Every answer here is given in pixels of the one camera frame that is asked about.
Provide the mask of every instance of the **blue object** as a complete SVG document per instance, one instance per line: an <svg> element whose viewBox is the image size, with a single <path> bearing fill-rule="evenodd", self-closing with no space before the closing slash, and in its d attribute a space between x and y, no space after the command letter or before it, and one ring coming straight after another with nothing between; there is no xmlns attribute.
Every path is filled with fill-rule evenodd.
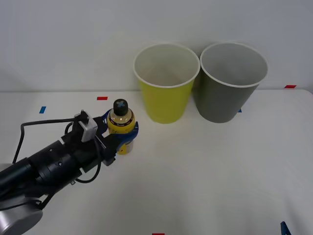
<svg viewBox="0 0 313 235"><path fill-rule="evenodd" d="M282 231L282 235L291 235L287 224L284 221L280 223L280 229Z"/></svg>
<svg viewBox="0 0 313 235"><path fill-rule="evenodd" d="M43 114L43 113L45 112L45 109L46 109L46 106L41 107L39 113L40 113L40 114Z"/></svg>

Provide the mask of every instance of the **paper cup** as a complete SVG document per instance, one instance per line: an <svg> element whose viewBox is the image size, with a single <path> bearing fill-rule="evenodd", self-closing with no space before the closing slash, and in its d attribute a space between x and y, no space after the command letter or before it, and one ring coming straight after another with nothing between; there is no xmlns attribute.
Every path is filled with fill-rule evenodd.
<svg viewBox="0 0 313 235"><path fill-rule="evenodd" d="M149 117L159 123L177 121L199 71L197 55L184 46L160 44L142 50L134 60L134 73Z"/></svg>
<svg viewBox="0 0 313 235"><path fill-rule="evenodd" d="M205 119L217 123L232 120L268 72L264 57L239 43L208 46L200 62L196 106Z"/></svg>

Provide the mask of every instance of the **gray paper cup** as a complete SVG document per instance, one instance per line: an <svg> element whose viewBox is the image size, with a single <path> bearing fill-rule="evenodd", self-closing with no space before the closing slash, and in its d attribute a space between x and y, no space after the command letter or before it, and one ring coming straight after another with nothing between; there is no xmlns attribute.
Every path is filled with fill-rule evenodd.
<svg viewBox="0 0 313 235"><path fill-rule="evenodd" d="M208 46L201 54L196 106L205 119L232 120L268 72L265 58L239 43Z"/></svg>

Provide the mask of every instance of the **red tape marker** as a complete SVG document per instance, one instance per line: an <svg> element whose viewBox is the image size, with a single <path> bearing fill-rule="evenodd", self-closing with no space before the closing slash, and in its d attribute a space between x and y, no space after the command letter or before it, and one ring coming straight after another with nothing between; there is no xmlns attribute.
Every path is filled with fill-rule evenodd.
<svg viewBox="0 0 313 235"><path fill-rule="evenodd" d="M285 86L285 88L291 88L291 89L293 89L293 88L295 88L297 85L287 85L287 86Z"/></svg>
<svg viewBox="0 0 313 235"><path fill-rule="evenodd" d="M107 96L98 96L97 100L108 100Z"/></svg>

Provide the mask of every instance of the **bottle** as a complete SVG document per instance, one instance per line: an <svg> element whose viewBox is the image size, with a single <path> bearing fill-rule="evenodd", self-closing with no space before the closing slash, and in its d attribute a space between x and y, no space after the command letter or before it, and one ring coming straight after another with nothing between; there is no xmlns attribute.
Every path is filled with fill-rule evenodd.
<svg viewBox="0 0 313 235"><path fill-rule="evenodd" d="M135 115L131 109L128 108L128 103L124 99L117 99L113 108L107 117L108 129L110 134L126 134L133 130L135 126ZM134 142L130 141L123 144L118 149L118 154L127 154L133 149Z"/></svg>

